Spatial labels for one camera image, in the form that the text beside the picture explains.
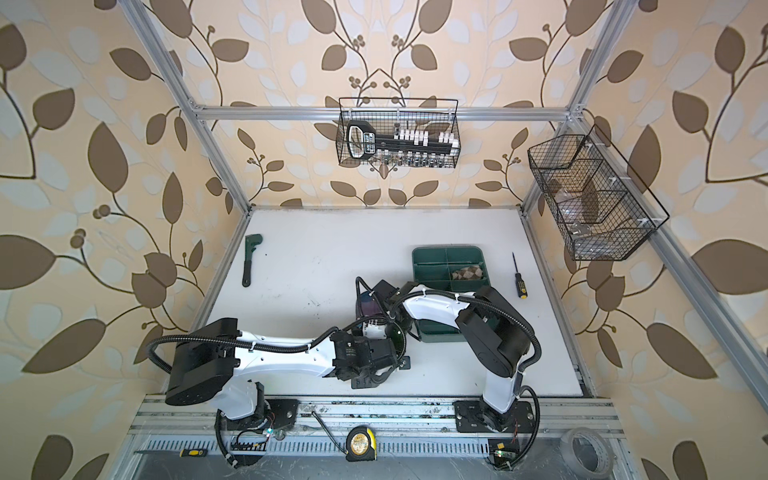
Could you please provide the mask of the green plastic organizer tray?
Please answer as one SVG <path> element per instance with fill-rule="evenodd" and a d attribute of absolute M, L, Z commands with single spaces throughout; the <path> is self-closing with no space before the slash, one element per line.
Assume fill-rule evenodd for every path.
<path fill-rule="evenodd" d="M 479 264 L 484 272 L 483 280 L 454 281 L 451 272 L 462 267 Z M 482 250 L 471 245 L 421 246 L 412 251 L 414 281 L 430 289 L 452 292 L 475 292 L 490 285 L 488 269 Z M 463 342 L 455 324 L 443 325 L 429 320 L 416 321 L 417 337 L 424 343 Z"/>

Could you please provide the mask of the beige argyle sock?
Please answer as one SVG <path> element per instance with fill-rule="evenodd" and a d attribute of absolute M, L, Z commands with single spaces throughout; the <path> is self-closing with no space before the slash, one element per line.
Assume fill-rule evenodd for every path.
<path fill-rule="evenodd" d="M 485 272 L 479 264 L 473 264 L 459 268 L 451 272 L 451 279 L 454 281 L 483 280 Z"/>

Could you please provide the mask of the purple sock yellow cuff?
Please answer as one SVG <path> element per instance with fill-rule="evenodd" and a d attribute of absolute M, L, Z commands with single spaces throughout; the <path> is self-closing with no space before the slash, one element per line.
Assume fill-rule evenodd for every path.
<path fill-rule="evenodd" d="M 382 308 L 378 300 L 370 292 L 360 293 L 356 299 L 356 318 L 362 320 L 369 317 L 380 316 Z"/>

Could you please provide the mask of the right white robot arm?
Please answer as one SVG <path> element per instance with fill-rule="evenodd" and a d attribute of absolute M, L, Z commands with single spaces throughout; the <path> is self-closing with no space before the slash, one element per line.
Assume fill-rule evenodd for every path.
<path fill-rule="evenodd" d="M 486 370 L 483 393 L 465 417 L 482 428 L 512 431 L 536 408 L 536 394 L 524 383 L 526 370 L 542 357 L 533 326 L 495 288 L 450 292 L 407 283 L 396 288 L 382 280 L 363 284 L 356 312 L 381 315 L 403 333 L 419 320 L 455 327 Z"/>

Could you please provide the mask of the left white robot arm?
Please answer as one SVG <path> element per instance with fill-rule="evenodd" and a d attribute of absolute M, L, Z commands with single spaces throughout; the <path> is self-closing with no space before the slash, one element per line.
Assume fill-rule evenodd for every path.
<path fill-rule="evenodd" d="M 185 335 L 147 342 L 147 359 L 169 375 L 165 403 L 209 404 L 229 420 L 266 415 L 261 374 L 336 378 L 353 389 L 376 388 L 410 367 L 407 335 L 381 316 L 331 327 L 316 338 L 256 335 L 221 318 Z"/>

